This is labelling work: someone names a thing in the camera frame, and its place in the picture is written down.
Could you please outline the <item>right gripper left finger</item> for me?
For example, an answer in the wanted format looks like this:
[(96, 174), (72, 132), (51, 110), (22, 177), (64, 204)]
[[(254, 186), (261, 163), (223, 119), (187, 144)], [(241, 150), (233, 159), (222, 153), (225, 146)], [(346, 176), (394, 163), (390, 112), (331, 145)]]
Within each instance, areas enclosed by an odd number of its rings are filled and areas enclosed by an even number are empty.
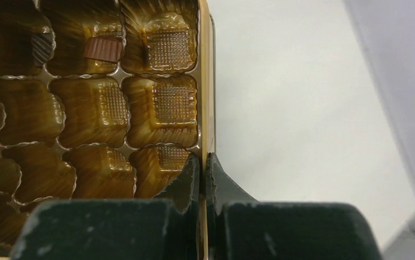
[(11, 259), (198, 259), (200, 162), (152, 199), (74, 199), (41, 203)]

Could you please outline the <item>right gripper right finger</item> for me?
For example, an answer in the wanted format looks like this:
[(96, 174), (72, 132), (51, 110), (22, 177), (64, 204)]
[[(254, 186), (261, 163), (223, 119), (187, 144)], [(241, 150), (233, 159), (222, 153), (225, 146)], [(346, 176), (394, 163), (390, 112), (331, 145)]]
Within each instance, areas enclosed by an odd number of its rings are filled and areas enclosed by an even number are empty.
[(381, 259), (370, 225), (344, 203), (255, 200), (206, 161), (210, 259)]

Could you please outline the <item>gold chocolate box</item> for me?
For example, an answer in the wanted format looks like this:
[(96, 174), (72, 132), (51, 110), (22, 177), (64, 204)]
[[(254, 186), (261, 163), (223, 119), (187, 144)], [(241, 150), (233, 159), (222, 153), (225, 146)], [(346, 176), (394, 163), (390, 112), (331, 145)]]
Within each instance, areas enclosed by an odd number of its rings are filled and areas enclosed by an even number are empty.
[[(43, 67), (35, 33), (53, 35)], [(85, 58), (91, 37), (120, 38), (120, 60)], [(206, 1), (0, 1), (0, 259), (43, 202), (152, 199), (190, 154), (200, 184), (214, 56)], [(202, 208), (198, 196), (198, 259)]]

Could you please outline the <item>brown ridged chocolate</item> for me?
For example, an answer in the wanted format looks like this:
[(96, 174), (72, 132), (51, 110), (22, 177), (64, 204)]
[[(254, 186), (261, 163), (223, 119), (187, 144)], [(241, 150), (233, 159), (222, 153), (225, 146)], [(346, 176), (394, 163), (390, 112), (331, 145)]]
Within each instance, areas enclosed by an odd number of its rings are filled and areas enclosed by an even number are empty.
[(86, 41), (83, 56), (88, 59), (116, 63), (121, 58), (123, 43), (120, 38), (91, 37)]

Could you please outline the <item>dark striped chocolate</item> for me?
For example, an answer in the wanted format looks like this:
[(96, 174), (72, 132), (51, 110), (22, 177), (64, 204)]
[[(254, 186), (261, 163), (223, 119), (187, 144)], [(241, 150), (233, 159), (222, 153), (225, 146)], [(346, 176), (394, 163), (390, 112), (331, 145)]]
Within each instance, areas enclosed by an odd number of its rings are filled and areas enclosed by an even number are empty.
[(32, 56), (36, 67), (43, 67), (52, 56), (53, 35), (49, 33), (35, 33), (31, 37)]

